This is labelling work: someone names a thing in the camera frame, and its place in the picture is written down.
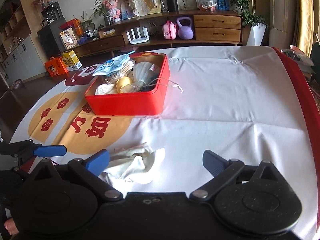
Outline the person's left hand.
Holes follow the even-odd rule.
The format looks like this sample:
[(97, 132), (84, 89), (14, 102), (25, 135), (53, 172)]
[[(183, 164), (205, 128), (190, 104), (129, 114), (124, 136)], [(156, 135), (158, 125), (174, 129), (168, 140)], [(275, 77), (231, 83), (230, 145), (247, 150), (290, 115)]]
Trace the person's left hand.
[(9, 218), (5, 223), (4, 223), (5, 229), (8, 231), (8, 233), (12, 236), (19, 234), (19, 231), (17, 229), (17, 226), (12, 218)]

